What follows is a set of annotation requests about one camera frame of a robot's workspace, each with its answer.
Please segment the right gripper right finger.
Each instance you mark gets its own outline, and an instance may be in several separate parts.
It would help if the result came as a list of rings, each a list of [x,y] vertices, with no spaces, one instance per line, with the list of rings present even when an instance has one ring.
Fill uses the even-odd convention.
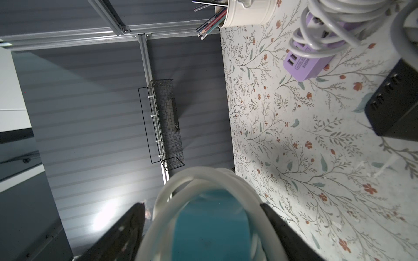
[[[269,205],[260,204],[280,239],[290,261],[323,261],[318,255]]]

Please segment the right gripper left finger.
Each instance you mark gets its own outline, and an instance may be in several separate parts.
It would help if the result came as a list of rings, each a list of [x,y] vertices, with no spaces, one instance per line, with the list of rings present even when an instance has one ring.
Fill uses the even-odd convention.
[[[143,237],[145,204],[134,204],[79,261],[134,261]]]

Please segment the teal power strip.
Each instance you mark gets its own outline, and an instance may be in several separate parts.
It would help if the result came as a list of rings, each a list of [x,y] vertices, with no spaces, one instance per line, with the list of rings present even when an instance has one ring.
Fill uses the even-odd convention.
[[[250,261],[252,234],[247,213],[226,190],[192,198],[175,223],[173,261]]]

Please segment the purple power strip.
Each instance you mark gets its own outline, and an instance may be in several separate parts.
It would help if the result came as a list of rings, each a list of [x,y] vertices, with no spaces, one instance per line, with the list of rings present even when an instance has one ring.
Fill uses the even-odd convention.
[[[317,17],[314,17],[311,13],[307,13],[305,16],[305,24],[308,28],[313,30],[314,36],[320,37],[321,39],[331,38],[337,36],[335,33],[332,33],[324,25],[324,23]],[[338,24],[343,26],[344,29],[348,31],[357,29],[360,27],[361,23],[346,23],[339,21]],[[305,52],[318,52],[313,50],[307,43],[302,43],[302,40],[293,40],[293,44],[298,51]],[[324,46],[328,49],[335,50],[338,47],[341,47],[345,44],[344,40],[340,40],[334,43],[326,43]],[[323,70],[323,68],[329,64],[329,62],[334,58],[335,54],[326,54],[325,57],[321,58],[311,58],[303,57],[299,54],[296,54],[294,51],[289,51],[285,60],[284,68],[294,77],[297,81],[303,82],[310,78],[315,78]]]

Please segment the cream pen cup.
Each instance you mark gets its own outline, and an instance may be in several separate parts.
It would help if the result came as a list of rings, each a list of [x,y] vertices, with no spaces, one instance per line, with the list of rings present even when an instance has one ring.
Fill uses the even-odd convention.
[[[271,20],[277,7],[275,0],[227,0],[221,3],[228,7],[219,28],[264,25]]]

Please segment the black power strip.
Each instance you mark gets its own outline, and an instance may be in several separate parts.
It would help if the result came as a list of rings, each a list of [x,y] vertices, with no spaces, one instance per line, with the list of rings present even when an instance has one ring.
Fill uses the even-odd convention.
[[[399,60],[365,106],[380,137],[418,140],[418,72]]]

